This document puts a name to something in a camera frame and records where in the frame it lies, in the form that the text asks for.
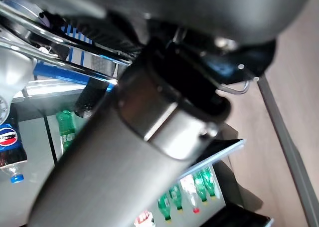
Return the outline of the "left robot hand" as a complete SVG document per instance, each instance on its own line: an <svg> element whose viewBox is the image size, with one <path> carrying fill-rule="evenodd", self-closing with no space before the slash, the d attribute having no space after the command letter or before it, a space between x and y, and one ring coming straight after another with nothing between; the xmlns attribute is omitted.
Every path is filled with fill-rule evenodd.
<svg viewBox="0 0 319 227"><path fill-rule="evenodd" d="M209 146L230 114L216 93L271 64L278 35L308 0L27 0L91 29L98 47L4 17L127 65L63 154L30 227L128 227Z"/></svg>

